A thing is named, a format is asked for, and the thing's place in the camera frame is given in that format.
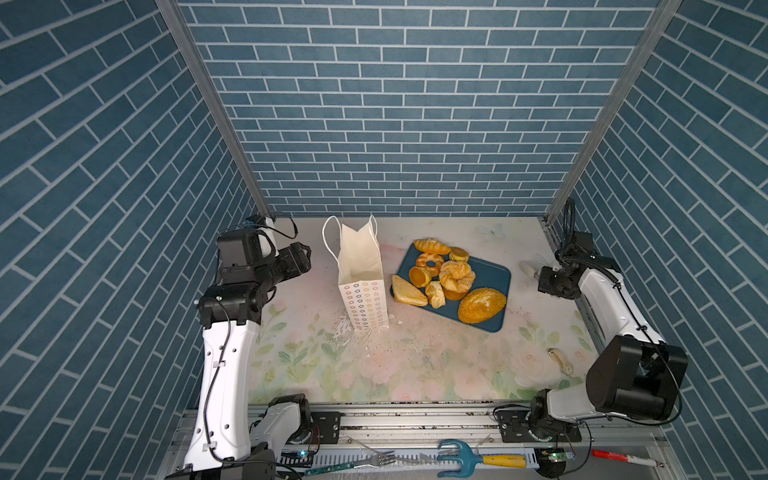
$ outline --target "blue brick wall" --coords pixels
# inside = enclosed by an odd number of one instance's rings
[[[576,187],[579,227],[690,355],[691,478],[768,478],[768,2],[684,0]]]
[[[153,0],[0,2],[0,478],[157,473],[252,209]]]
[[[269,202],[541,215],[657,0],[181,2]]]

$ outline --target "bread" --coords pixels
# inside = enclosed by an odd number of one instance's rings
[[[458,319],[464,323],[480,323],[502,311],[507,297],[492,288],[478,288],[464,297],[458,306]]]
[[[451,247],[434,238],[425,238],[413,242],[416,249],[424,253],[437,253],[438,255],[448,255],[451,253]]]
[[[449,257],[451,260],[455,260],[457,262],[465,262],[469,260],[469,253],[467,253],[467,250],[464,250],[463,248],[451,247],[451,253],[449,254]]]
[[[454,292],[468,292],[472,288],[475,277],[475,272],[466,262],[450,260],[445,262],[440,269],[440,283],[446,290]]]
[[[427,265],[427,262],[433,262],[435,266],[429,266]],[[422,253],[419,255],[419,258],[416,259],[416,266],[425,268],[432,276],[438,276],[444,262],[445,259],[437,253]]]
[[[445,287],[442,288],[442,294],[445,295],[446,300],[461,300],[465,296],[467,296],[468,292],[454,292],[452,290],[448,290]]]
[[[429,282],[432,281],[432,274],[422,266],[414,266],[408,272],[408,278],[414,286],[421,288],[429,285]]]
[[[472,267],[469,266],[469,263],[449,260],[440,269],[440,281],[442,282],[444,278],[458,280],[463,276],[469,275],[469,272],[472,272]]]
[[[400,303],[416,306],[427,305],[427,296],[397,275],[392,275],[392,292],[395,294],[395,300]]]
[[[440,308],[445,305],[445,294],[442,292],[442,286],[440,282],[429,282],[429,285],[424,289],[429,299],[429,304],[432,308]]]

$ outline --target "floral tablecloth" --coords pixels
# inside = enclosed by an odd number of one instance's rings
[[[410,243],[437,237],[512,273],[502,330],[487,333],[387,299],[389,328],[354,332],[323,245],[324,219],[298,219],[311,271],[281,283],[263,313],[250,365],[250,403],[303,392],[311,402],[529,399],[584,381],[596,358],[574,302],[539,293],[520,261],[553,264],[535,218],[381,218],[387,290]],[[343,219],[358,228],[366,220]],[[328,231],[329,241],[333,233]],[[338,232],[335,245],[338,246]],[[574,366],[563,374],[547,349]]]

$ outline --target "paper bag handle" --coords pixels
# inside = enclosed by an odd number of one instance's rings
[[[326,219],[326,222],[323,224],[323,243],[326,245],[326,248],[330,252],[331,255],[333,255],[333,258],[336,259],[336,265],[339,264],[339,258],[336,256],[336,254],[331,250],[331,247],[328,247],[328,240],[326,240],[326,225],[328,222],[330,222],[331,219],[335,219],[336,223],[339,224],[339,237],[341,237],[341,222],[339,222],[339,218],[336,215],[331,215]]]
[[[328,240],[326,240],[326,225],[328,225],[328,222],[330,222],[331,219],[336,220],[336,223],[339,224],[339,237],[341,237],[341,222],[339,222],[339,218],[336,215],[331,215],[330,217],[326,218],[326,222],[323,224],[323,243],[326,245],[326,248],[328,249],[328,252],[333,255],[333,258],[336,259],[336,265],[339,264],[339,258],[336,256],[336,254],[331,251],[331,247],[328,247]],[[371,235],[373,238],[373,241],[376,241],[376,236],[379,234],[379,224],[376,222],[376,217],[373,215],[370,216],[368,221],[373,220],[373,226],[374,231]],[[379,251],[379,260],[381,260],[381,251]]]
[[[371,221],[371,220],[373,220],[373,227],[375,229],[373,231],[373,236],[376,237],[376,236],[379,235],[379,223],[376,221],[376,217],[374,217],[373,214],[371,214],[371,216],[368,219],[368,221]]]

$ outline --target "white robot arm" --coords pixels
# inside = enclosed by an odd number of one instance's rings
[[[248,363],[261,310],[278,283],[311,267],[306,245],[275,247],[273,226],[273,218],[261,217],[238,226],[244,228],[226,229],[217,238],[220,281],[196,302],[204,344],[200,406],[184,470],[171,477],[228,468],[228,478],[274,478],[286,441],[309,427],[308,403],[295,396],[270,403],[253,433],[248,429]],[[289,238],[296,233],[294,224]],[[261,448],[252,451],[252,440]]]
[[[626,293],[615,260],[597,254],[592,235],[573,231],[572,219],[569,200],[565,241],[555,252],[561,269],[543,267],[538,289],[561,298],[586,300],[607,345],[585,382],[540,391],[531,401],[528,424],[542,438],[540,435],[566,432],[582,420],[605,416],[650,419],[656,425],[671,422],[667,419],[680,395],[687,356],[680,347],[664,342]]]

